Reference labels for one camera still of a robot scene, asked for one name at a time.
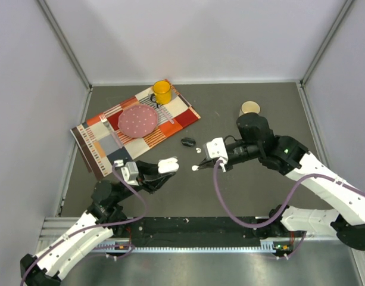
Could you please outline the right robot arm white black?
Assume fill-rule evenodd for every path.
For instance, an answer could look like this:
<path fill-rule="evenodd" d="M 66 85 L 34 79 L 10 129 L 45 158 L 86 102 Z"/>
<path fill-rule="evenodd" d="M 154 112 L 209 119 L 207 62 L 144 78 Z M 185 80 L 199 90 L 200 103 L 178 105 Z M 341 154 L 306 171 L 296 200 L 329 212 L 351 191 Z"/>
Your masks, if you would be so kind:
<path fill-rule="evenodd" d="M 234 222 L 265 236 L 297 231 L 328 235 L 350 248 L 365 251 L 365 192 L 328 169 L 296 139 L 275 135 L 265 117 L 247 113 L 238 117 L 236 126 L 240 139 L 226 144 L 224 138 L 214 138 L 204 144 L 205 159 L 192 166 L 193 171 L 212 168 L 227 172 L 236 164 L 257 159 L 264 167 L 295 181 L 296 186 L 305 186 L 332 208 L 311 210 L 291 206 L 289 200 L 294 192 L 290 191 L 264 222 L 247 223 L 226 210 Z"/>

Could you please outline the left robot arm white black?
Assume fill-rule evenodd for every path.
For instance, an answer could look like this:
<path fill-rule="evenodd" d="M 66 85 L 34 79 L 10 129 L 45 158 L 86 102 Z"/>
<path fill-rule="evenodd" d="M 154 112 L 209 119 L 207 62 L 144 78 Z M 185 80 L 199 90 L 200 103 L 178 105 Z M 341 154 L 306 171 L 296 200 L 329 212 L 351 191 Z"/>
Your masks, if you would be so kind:
<path fill-rule="evenodd" d="M 68 273 L 95 247 L 113 236 L 125 233 L 127 225 L 142 217 L 129 219 L 119 203 L 131 195 L 140 201 L 139 191 L 159 190 L 179 169 L 178 159 L 158 163 L 116 160 L 112 173 L 117 182 L 98 181 L 92 204 L 57 240 L 36 254 L 20 260 L 21 285 L 60 285 Z"/>

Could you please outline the white earbud charging case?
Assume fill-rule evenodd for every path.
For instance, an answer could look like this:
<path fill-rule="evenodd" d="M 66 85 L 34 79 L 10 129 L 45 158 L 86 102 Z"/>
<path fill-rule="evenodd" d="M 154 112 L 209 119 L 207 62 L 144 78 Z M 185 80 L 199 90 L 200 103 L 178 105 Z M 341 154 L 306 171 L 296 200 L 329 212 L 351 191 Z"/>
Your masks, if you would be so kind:
<path fill-rule="evenodd" d="M 162 159 L 157 164 L 159 174 L 177 172 L 179 169 L 177 157 Z"/>

